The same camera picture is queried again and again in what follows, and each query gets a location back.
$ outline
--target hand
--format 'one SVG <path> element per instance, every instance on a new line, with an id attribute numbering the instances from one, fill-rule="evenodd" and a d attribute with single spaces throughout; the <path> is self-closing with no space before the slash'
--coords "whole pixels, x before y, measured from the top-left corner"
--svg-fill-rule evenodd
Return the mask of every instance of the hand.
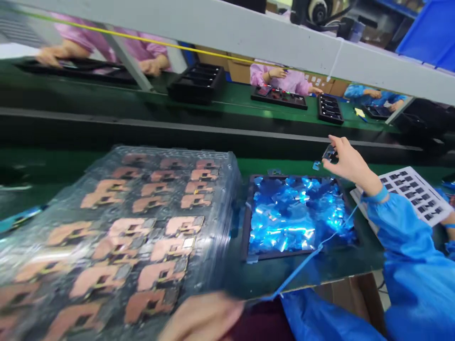
<path id="1" fill-rule="evenodd" d="M 390 107 L 389 110 L 391 112 L 394 112 L 395 110 L 398 110 L 401 108 L 401 106 L 404 104 L 404 100 L 400 99 L 399 101 L 393 103 Z"/>
<path id="2" fill-rule="evenodd" d="M 382 94 L 379 90 L 365 89 L 364 95 L 369 95 L 374 99 L 379 99 L 382 97 Z"/>
<path id="3" fill-rule="evenodd" d="M 146 75 L 158 77 L 161 74 L 159 63 L 155 59 L 147 59 L 139 62 L 139 67 Z"/>
<path id="4" fill-rule="evenodd" d="M 329 160 L 323 159 L 324 168 L 359 185 L 370 197 L 378 194 L 382 190 L 381 180 L 370 170 L 360 153 L 351 146 L 347 138 L 332 135 L 328 137 L 338 152 L 339 161 L 337 164 L 332 164 Z"/>
<path id="5" fill-rule="evenodd" d="M 321 89 L 315 88 L 315 87 L 310 87 L 308 89 L 308 93 L 314 93 L 317 96 L 317 95 L 323 94 L 324 91 L 322 91 Z"/>
<path id="6" fill-rule="evenodd" d="M 269 76 L 271 78 L 286 78 L 287 72 L 283 68 L 274 68 L 269 71 Z"/>
<path id="7" fill-rule="evenodd" d="M 188 298 L 164 327 L 158 341 L 219 341 L 237 322 L 243 302 L 222 292 Z"/>
<path id="8" fill-rule="evenodd" d="M 70 57 L 69 52 L 63 46 L 50 46 L 43 47 L 35 58 L 42 65 L 61 69 L 62 66 L 59 64 L 57 58 L 68 59 Z"/>

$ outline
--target blue wrist strap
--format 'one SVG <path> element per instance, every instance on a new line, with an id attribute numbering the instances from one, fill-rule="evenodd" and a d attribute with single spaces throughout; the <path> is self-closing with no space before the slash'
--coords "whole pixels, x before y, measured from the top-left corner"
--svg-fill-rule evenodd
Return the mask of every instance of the blue wrist strap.
<path id="1" fill-rule="evenodd" d="M 367 202 L 367 203 L 380 203 L 388 196 L 388 194 L 389 194 L 389 192 L 388 192 L 387 188 L 385 188 L 383 186 L 381 191 L 373 197 L 367 197 L 366 193 L 364 192 L 362 194 L 362 201 Z"/>

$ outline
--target blue cleanroom gown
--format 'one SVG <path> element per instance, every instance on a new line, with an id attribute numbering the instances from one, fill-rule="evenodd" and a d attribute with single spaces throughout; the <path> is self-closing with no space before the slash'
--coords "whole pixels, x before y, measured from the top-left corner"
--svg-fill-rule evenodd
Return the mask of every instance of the blue cleanroom gown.
<path id="1" fill-rule="evenodd" d="M 391 301 L 384 315 L 387 339 L 455 340 L 455 262 L 435 249 L 432 228 L 397 194 L 369 204 L 368 216 L 380 227 L 385 248 L 383 273 Z M 455 260 L 455 242 L 446 248 Z M 312 289 L 284 294 L 282 305 L 296 341 L 384 340 L 366 321 Z"/>

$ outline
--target worker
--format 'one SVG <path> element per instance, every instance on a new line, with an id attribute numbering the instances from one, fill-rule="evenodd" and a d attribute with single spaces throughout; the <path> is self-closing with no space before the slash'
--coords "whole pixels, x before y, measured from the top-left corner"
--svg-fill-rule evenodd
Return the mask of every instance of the worker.
<path id="1" fill-rule="evenodd" d="M 255 59 L 255 61 L 273 64 L 259 59 Z M 305 74 L 303 72 L 286 70 L 281 66 L 272 67 L 256 63 L 251 64 L 250 83 L 255 86 L 268 84 L 274 88 L 280 88 L 281 90 L 302 96 L 308 96 L 311 93 L 316 95 L 323 93 L 321 89 L 313 87 L 313 84 L 305 79 Z"/>
<path id="2" fill-rule="evenodd" d="M 329 138 L 339 162 L 323 160 L 324 168 L 363 188 L 368 217 L 380 227 L 378 238 L 386 259 L 383 273 L 391 301 L 384 315 L 388 339 L 455 340 L 455 262 L 435 249 L 432 228 L 417 218 L 406 198 L 387 193 L 345 137 Z M 455 227 L 450 225 L 455 223 L 453 212 L 445 223 L 450 230 Z M 296 341 L 385 341 L 365 320 L 320 299 L 311 288 L 285 293 L 281 302 Z M 219 292 L 190 297 L 158 340 L 229 340 L 228 332 L 243 309 L 243 302 Z"/>
<path id="3" fill-rule="evenodd" d="M 93 26 L 89 21 L 63 14 L 53 13 L 52 16 L 59 20 Z M 57 59 L 88 58 L 95 49 L 97 49 L 107 61 L 119 62 L 114 51 L 100 32 L 61 23 L 56 24 L 55 28 L 62 36 L 63 42 L 61 45 L 42 48 L 36 56 L 36 60 L 41 64 L 62 68 Z M 130 36 L 163 41 L 163 39 L 158 36 L 120 27 L 116 27 L 115 31 Z M 167 57 L 167 49 L 165 46 L 129 38 L 122 38 L 122 40 L 130 55 L 139 62 L 139 66 L 143 73 L 158 77 L 161 74 L 161 70 L 170 68 L 171 65 Z"/>
<path id="4" fill-rule="evenodd" d="M 398 110 L 404 104 L 406 96 L 390 91 L 376 90 L 362 84 L 352 83 L 346 91 L 345 97 L 351 100 L 355 106 L 377 106 L 383 107 L 385 102 L 391 103 L 391 112 Z"/>

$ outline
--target blue storage bin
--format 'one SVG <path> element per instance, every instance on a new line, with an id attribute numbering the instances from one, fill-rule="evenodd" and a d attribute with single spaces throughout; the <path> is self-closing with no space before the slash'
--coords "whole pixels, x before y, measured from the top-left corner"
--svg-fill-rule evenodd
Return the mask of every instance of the blue storage bin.
<path id="1" fill-rule="evenodd" d="M 455 0 L 428 1 L 396 52 L 455 71 Z"/>

